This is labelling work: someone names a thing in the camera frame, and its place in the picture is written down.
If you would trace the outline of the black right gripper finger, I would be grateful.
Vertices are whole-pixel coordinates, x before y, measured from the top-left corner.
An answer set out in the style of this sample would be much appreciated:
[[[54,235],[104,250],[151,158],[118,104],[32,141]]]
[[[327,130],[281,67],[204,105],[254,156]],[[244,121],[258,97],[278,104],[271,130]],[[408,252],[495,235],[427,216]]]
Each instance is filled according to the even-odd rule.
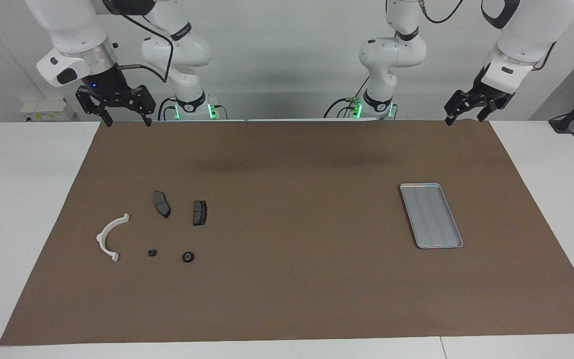
[[[152,114],[156,109],[156,102],[150,91],[144,85],[137,88],[128,88],[119,94],[119,106],[139,114],[146,127],[152,125]]]
[[[98,116],[106,127],[113,125],[113,119],[107,111],[107,98],[102,95],[94,95],[86,86],[78,86],[75,96],[86,114]]]

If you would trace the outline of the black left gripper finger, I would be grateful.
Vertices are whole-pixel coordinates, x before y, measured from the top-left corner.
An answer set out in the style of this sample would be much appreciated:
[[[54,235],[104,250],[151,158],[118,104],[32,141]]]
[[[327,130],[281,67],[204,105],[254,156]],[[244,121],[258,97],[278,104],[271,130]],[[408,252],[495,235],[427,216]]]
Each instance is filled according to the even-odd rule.
[[[481,111],[477,114],[477,120],[483,122],[487,120],[488,116],[495,111],[501,111],[506,107],[506,105],[512,100],[512,95],[504,95],[500,98],[484,98],[484,105],[481,107]]]
[[[445,123],[449,126],[453,125],[458,116],[470,111],[471,108],[471,92],[456,90],[444,105]]]

